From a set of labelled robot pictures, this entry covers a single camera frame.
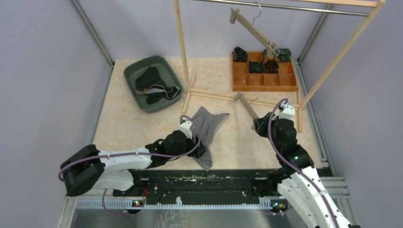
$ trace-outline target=metal hook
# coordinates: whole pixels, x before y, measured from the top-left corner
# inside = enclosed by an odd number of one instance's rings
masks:
[[[260,93],[259,93],[259,90],[258,90],[258,89],[254,89],[254,90],[252,90],[252,91],[256,91],[256,92],[258,92],[258,96],[257,96],[255,99],[251,100],[251,101],[250,101],[250,104],[252,104],[252,102],[256,101],[256,100],[259,98],[259,95],[260,95]]]
[[[253,19],[253,21],[252,21],[252,24],[253,25],[255,25],[255,19],[256,18],[258,18],[258,17],[260,17],[260,15],[262,14],[262,7],[260,6],[260,3],[258,3],[257,1],[254,1],[253,3],[256,3],[256,4],[258,4],[259,5],[259,15],[257,16],[257,17],[255,17],[254,19]]]

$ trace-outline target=folded garment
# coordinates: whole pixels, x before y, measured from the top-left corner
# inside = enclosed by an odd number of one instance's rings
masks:
[[[161,98],[168,100],[173,99],[179,95],[181,88],[177,85],[167,87],[165,82],[161,79],[158,69],[150,66],[147,70],[136,79],[136,93],[147,95],[146,102],[151,105]]]
[[[192,117],[195,123],[195,127],[192,128],[193,142],[196,142],[196,134],[199,134],[201,143],[206,148],[205,153],[200,158],[193,159],[206,171],[210,170],[213,164],[209,146],[213,141],[214,134],[229,115],[228,113],[214,115],[202,106]]]

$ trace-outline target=white wall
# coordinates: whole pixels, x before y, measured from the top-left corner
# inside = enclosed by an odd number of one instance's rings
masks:
[[[365,228],[403,224],[403,1],[386,2],[313,97],[336,172]],[[360,20],[328,18],[303,64],[310,85]]]
[[[172,0],[81,0],[83,8],[113,59],[150,55],[180,56]],[[188,57],[228,56],[236,47],[262,50],[263,46],[240,24],[230,24],[230,8],[239,8],[250,21],[258,7],[181,0]],[[260,3],[323,8],[323,4],[284,0]],[[255,25],[281,48],[298,57],[320,14],[262,8]]]
[[[0,1],[0,227],[54,228],[109,66],[68,0]]]

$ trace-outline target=gray garment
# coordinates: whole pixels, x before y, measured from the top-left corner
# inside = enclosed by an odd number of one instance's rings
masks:
[[[229,113],[213,115],[203,106],[199,108],[196,114],[192,117],[195,127],[191,129],[193,142],[196,141],[196,135],[200,135],[201,143],[206,147],[206,152],[200,158],[193,158],[204,170],[210,170],[213,165],[209,146],[211,145],[214,134],[218,131],[221,125],[227,120]]]

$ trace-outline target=metal rail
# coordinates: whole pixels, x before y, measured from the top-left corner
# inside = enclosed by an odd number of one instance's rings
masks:
[[[338,11],[338,10],[328,10],[328,9],[314,9],[314,8],[282,6],[282,5],[273,5],[273,4],[257,4],[257,3],[244,2],[244,1],[230,1],[230,0],[192,0],[192,1],[206,1],[206,2],[235,4],[235,5],[244,5],[244,6],[259,6],[260,5],[261,7],[265,7],[265,8],[300,10],[300,11],[310,11],[310,12],[318,12],[318,13],[332,13],[332,14],[351,15],[351,16],[360,16],[360,17],[368,17],[368,15],[369,15],[368,13],[360,13],[360,12],[348,12],[348,11]]]

